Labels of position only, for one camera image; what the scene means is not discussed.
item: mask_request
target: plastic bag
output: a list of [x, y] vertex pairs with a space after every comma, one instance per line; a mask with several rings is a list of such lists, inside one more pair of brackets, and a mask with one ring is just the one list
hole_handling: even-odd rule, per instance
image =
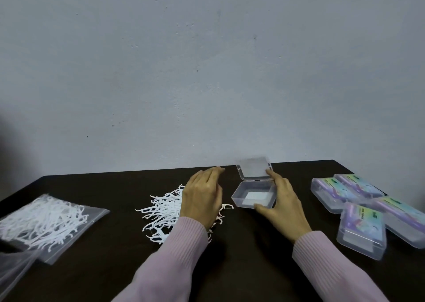
[[[53, 200], [60, 200], [51, 196], [48, 196], [46, 194], [40, 196], [39, 198], [35, 199], [32, 203], [28, 204], [27, 206], [24, 206], [23, 208], [18, 209], [17, 211], [9, 214], [8, 216], [6, 216], [5, 218], [3, 218], [1, 222], [3, 222], [4, 219], [8, 218], [9, 216], [11, 216], [14, 213], [19, 212], [20, 210], [24, 209], [25, 207], [28, 207], [29, 205], [33, 204], [36, 200], [39, 199], [53, 199]], [[76, 241], [92, 224], [94, 224], [97, 220], [99, 220], [100, 218], [102, 218], [104, 215], [106, 215], [107, 213], [109, 213], [109, 210], [107, 209], [102, 209], [102, 208], [95, 208], [95, 207], [89, 207], [89, 206], [83, 206], [83, 205], [77, 205], [74, 203], [69, 203], [67, 201], [61, 200], [63, 203], [69, 204], [70, 207], [82, 207], [82, 215], [85, 217], [87, 215], [87, 217], [85, 217], [85, 223], [82, 225], [79, 225], [75, 231], [73, 231], [73, 233], [71, 233], [69, 236], [67, 236], [64, 240], [62, 240], [61, 243], [55, 244], [55, 245], [50, 245], [50, 246], [45, 246], [42, 249], [39, 249], [41, 251], [38, 259], [40, 259], [41, 261], [47, 263], [47, 264], [54, 264], [57, 259], [74, 243], [74, 241]], [[3, 237], [3, 235], [5, 235], [5, 230], [1, 230], [0, 229], [0, 238]], [[37, 247], [29, 247], [28, 245], [24, 244], [23, 242], [19, 241], [19, 240], [8, 240], [8, 243], [18, 249], [20, 249], [21, 251], [24, 250], [29, 250], [29, 251], [33, 251], [33, 250], [37, 250]]]
[[18, 283], [39, 256], [40, 251], [0, 253], [0, 301]]

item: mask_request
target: white wall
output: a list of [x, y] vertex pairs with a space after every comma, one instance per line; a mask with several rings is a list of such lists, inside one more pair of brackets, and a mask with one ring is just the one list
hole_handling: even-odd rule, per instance
[[46, 174], [264, 153], [335, 159], [425, 208], [424, 9], [424, 0], [0, 0], [9, 191]]

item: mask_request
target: hand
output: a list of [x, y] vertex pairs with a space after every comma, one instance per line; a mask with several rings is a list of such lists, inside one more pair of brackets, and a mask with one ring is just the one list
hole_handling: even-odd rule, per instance
[[267, 169], [266, 172], [276, 183], [278, 190], [276, 205], [274, 208], [268, 209], [263, 205], [254, 204], [254, 208], [294, 244], [302, 235], [311, 232], [310, 225], [289, 180], [282, 178], [270, 169]]
[[210, 229], [221, 208], [223, 189], [217, 182], [224, 170], [214, 167], [191, 176], [183, 190], [180, 217], [192, 218]]

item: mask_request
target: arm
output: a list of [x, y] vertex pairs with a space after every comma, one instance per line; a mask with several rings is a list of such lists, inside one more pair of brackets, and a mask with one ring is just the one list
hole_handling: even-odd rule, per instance
[[388, 301], [372, 279], [351, 263], [321, 231], [311, 231], [288, 179], [267, 170], [278, 190], [276, 205], [256, 211], [294, 244], [292, 257], [325, 302]]
[[182, 194], [180, 218], [160, 249], [147, 258], [133, 281], [112, 302], [184, 302], [189, 299], [192, 273], [208, 244], [206, 229], [221, 208], [224, 168], [194, 174]]
[[350, 262], [321, 231], [301, 236], [292, 257], [323, 301], [388, 301], [369, 275]]
[[205, 227], [181, 217], [160, 249], [147, 258], [113, 302], [187, 301], [192, 272], [208, 244]]

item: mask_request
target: product label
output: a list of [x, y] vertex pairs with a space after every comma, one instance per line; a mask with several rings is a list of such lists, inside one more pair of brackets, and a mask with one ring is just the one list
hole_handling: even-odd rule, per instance
[[382, 197], [380, 201], [390, 208], [390, 212], [395, 212], [396, 214], [402, 212], [411, 218], [412, 222], [425, 225], [425, 213], [391, 197]]
[[350, 204], [345, 227], [363, 233], [366, 238], [382, 240], [383, 215], [379, 211]]
[[328, 193], [334, 198], [357, 199], [356, 195], [350, 192], [341, 182], [334, 178], [323, 178]]
[[359, 176], [356, 176], [355, 174], [345, 174], [344, 176], [346, 177], [346, 179], [348, 179], [347, 181], [349, 181], [349, 183], [354, 185], [358, 190], [360, 190], [362, 192], [366, 192], [366, 193], [369, 193], [369, 194], [382, 194], [382, 195], [384, 195], [384, 193], [382, 191], [380, 191], [376, 187], [372, 186], [370, 183], [363, 180]]

